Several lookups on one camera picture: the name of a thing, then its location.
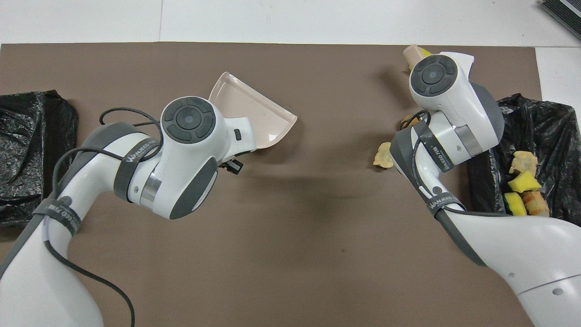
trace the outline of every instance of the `white tile floor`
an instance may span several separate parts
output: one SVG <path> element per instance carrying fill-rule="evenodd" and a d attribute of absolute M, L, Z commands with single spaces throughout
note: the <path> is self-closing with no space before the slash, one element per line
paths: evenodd
<path fill-rule="evenodd" d="M 581 41 L 537 0 L 0 1 L 0 44 L 155 41 L 537 47 L 543 99 L 581 108 Z"/>

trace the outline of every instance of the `round gray button pad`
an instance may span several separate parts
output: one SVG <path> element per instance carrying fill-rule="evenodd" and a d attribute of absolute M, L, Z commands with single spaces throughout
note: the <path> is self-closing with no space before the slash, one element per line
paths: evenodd
<path fill-rule="evenodd" d="M 418 62 L 411 72 L 411 87 L 424 97 L 446 92 L 458 76 L 456 63 L 444 55 L 431 55 Z"/>
<path fill-rule="evenodd" d="M 185 97 L 167 105 L 162 127 L 179 143 L 193 144 L 208 137 L 216 126 L 212 104 L 198 97 Z"/>

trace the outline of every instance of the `brown tabletop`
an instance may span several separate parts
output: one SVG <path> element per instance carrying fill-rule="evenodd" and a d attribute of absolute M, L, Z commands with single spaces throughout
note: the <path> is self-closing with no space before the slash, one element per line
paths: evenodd
<path fill-rule="evenodd" d="M 79 112 L 79 144 L 102 111 L 159 116 L 177 97 L 207 98 L 224 71 L 299 117 L 280 143 L 240 157 L 240 175 L 221 171 L 179 220 L 99 196 L 69 258 L 130 296 L 136 326 L 531 326 L 508 285 L 461 253 L 411 184 L 371 164 L 418 110 L 404 48 L 3 44 L 0 94 L 56 89 Z M 541 98 L 533 48 L 426 48 L 475 56 L 472 81 L 497 99 Z M 469 203 L 464 166 L 442 180 Z M 0 232 L 0 258 L 15 234 Z M 106 326 L 129 325 L 114 291 L 80 279 Z"/>

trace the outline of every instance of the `dustpan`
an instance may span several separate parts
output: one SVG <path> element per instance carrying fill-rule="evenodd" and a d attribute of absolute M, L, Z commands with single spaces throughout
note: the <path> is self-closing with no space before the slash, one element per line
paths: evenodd
<path fill-rule="evenodd" d="M 220 76 L 208 100 L 225 118 L 248 117 L 257 149 L 268 148 L 279 142 L 297 119 L 285 108 L 228 72 Z"/>

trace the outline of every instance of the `black trash bag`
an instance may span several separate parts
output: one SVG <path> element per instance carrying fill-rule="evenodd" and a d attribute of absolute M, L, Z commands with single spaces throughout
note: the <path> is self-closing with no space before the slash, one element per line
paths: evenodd
<path fill-rule="evenodd" d="M 77 144 L 77 122 L 55 90 L 0 96 L 0 227 L 26 226 L 51 193 L 56 161 Z"/>
<path fill-rule="evenodd" d="M 515 151 L 539 160 L 536 179 L 551 217 L 581 226 L 581 143 L 575 110 L 527 99 L 520 94 L 497 101 L 504 116 L 500 144 L 468 161 L 472 206 L 479 212 L 506 213 L 503 194 Z"/>

